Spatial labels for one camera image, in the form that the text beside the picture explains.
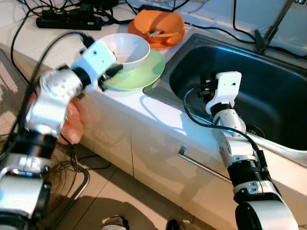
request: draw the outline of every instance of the green plate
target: green plate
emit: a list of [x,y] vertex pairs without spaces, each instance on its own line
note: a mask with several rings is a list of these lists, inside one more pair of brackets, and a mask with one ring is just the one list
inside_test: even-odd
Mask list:
[[137,90],[154,83],[165,68],[164,56],[156,50],[151,50],[146,60],[138,67],[119,72],[105,84],[117,90]]

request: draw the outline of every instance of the white bowl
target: white bowl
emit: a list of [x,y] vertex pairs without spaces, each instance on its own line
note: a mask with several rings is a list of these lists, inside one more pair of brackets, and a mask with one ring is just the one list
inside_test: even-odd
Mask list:
[[124,71],[141,65],[150,52],[149,43],[134,34],[111,34],[100,39],[115,54]]

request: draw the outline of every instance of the white cabinet door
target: white cabinet door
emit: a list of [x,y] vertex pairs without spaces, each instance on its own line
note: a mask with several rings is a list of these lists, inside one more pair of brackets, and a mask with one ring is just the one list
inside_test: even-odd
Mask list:
[[[179,157],[185,144],[163,131],[133,117],[130,130],[136,179],[216,229],[236,229],[231,184]],[[204,156],[186,147],[185,155],[197,159]],[[210,161],[214,159],[204,157],[203,162]]]
[[104,102],[100,94],[87,92],[79,101],[81,144],[133,175],[129,116]]

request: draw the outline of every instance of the orange bowl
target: orange bowl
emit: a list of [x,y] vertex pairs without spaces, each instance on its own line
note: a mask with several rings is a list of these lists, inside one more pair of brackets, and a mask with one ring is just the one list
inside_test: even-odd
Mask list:
[[[179,13],[164,11],[142,10],[136,15],[134,25],[137,30],[145,33],[146,40],[154,43],[163,43],[185,29],[184,21]],[[150,38],[149,34],[155,28],[163,31],[163,34]]]

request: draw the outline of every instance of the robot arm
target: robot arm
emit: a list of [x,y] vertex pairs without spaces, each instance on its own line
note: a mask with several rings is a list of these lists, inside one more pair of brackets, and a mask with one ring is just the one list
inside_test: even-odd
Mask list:
[[[244,121],[233,109],[239,92],[241,73],[224,72],[214,97],[206,104],[213,123],[246,132]],[[242,135],[214,130],[220,154],[233,184],[236,222],[239,230],[298,230],[296,220],[270,177],[263,152],[254,150]]]
[[23,132],[1,155],[0,229],[32,229],[29,220],[41,218],[51,188],[44,175],[49,171],[67,106],[85,87],[107,79],[105,73],[115,61],[108,47],[96,41],[71,69],[41,76],[38,98],[26,113]]

